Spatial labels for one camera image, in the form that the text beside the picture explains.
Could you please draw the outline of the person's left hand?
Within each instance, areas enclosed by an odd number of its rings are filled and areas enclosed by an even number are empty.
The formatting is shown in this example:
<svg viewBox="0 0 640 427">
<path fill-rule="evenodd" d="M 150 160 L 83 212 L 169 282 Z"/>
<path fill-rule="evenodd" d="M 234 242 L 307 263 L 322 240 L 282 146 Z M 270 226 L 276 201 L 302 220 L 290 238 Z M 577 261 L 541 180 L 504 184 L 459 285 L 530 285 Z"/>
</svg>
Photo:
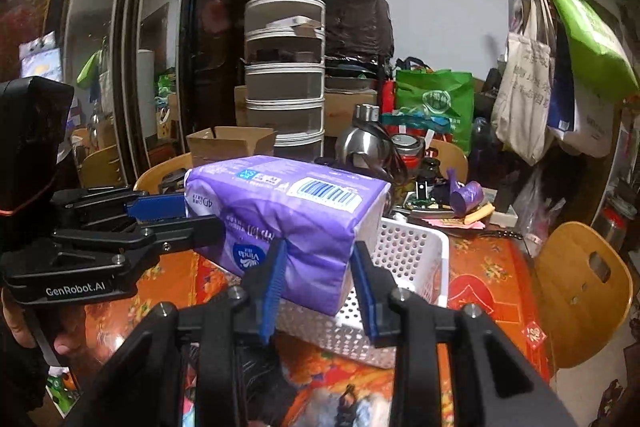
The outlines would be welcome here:
<svg viewBox="0 0 640 427">
<path fill-rule="evenodd" d="M 27 312 L 19 305 L 8 288 L 1 289 L 3 320 L 19 345 L 37 347 L 35 326 L 29 324 Z M 68 305 L 53 309 L 52 320 L 55 337 L 52 346 L 58 355 L 79 355 L 87 348 L 86 311 L 83 306 Z"/>
</svg>

